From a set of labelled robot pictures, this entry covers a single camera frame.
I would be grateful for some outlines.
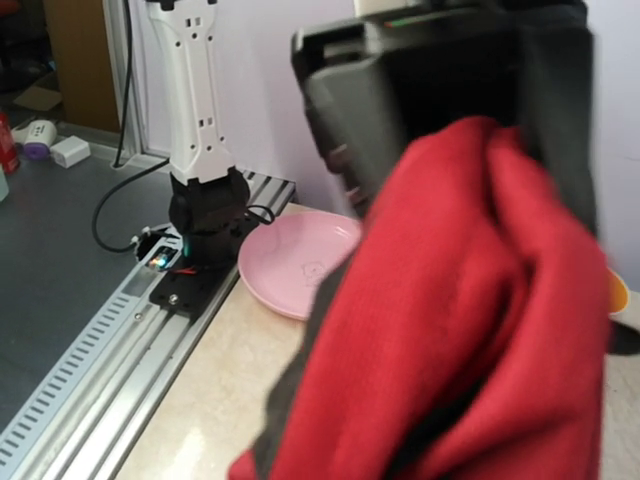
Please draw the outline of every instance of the red can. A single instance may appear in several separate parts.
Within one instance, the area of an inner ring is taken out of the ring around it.
[[[11,135],[9,117],[4,112],[0,112],[0,165],[7,175],[15,172],[20,166],[16,144]]]

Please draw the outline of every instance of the wooden panel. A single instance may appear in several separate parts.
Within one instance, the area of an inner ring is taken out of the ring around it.
[[[44,0],[69,123],[120,130],[102,0]]]

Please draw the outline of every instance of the beige table surface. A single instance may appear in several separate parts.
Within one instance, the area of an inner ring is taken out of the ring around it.
[[[624,320],[640,328],[640,295]],[[266,395],[303,328],[260,305],[239,281],[117,479],[226,478],[260,431]],[[640,357],[608,358],[607,369],[602,478],[640,480]]]

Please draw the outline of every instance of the pink plate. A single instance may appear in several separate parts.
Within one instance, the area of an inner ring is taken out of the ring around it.
[[[324,212],[284,215],[247,237],[238,269],[247,288],[267,307],[306,320],[320,282],[359,239],[359,223],[347,217]]]

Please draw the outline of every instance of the red fabric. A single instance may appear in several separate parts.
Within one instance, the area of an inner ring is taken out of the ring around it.
[[[401,478],[596,479],[606,261],[517,132],[471,118],[414,142],[365,230],[269,478],[381,478],[412,426],[488,377]]]
[[[12,15],[20,10],[20,3],[17,0],[0,0],[0,17]]]

